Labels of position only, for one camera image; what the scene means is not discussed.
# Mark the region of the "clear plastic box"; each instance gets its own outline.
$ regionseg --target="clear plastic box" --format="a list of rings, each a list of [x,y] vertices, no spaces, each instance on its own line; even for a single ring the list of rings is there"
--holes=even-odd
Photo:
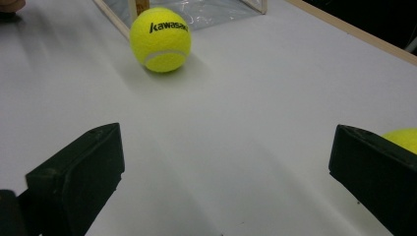
[[[136,17],[152,7],[166,7],[179,14],[190,29],[199,30],[218,24],[265,14],[267,0],[93,0],[108,19],[127,38]]]

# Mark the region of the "yellow tennis ball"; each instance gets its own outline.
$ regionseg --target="yellow tennis ball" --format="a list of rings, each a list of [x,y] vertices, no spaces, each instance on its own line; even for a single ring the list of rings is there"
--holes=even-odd
[[[391,131],[384,134],[383,138],[417,154],[417,128]]]
[[[169,72],[181,67],[191,49],[191,33],[178,14],[166,8],[142,12],[130,31],[132,51],[151,71]]]

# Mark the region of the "black plastic part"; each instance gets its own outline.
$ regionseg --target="black plastic part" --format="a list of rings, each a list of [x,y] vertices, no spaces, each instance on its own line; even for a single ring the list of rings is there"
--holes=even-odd
[[[29,188],[20,200],[29,207],[30,235],[84,236],[124,170],[119,124],[90,130],[64,147],[27,175]],[[33,221],[33,212],[42,222]]]
[[[10,190],[0,190],[0,236],[27,235],[15,193]]]
[[[16,13],[0,12],[0,21],[9,21],[16,17]]]
[[[330,175],[393,235],[417,235],[417,155],[376,134],[338,125]]]

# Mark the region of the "white table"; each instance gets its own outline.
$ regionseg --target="white table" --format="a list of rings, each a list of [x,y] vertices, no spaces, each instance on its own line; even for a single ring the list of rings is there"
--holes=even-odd
[[[119,122],[126,172],[88,235],[390,235],[328,174],[334,130],[417,126],[417,67],[285,1],[193,32],[169,75],[90,0],[0,25],[0,188]]]

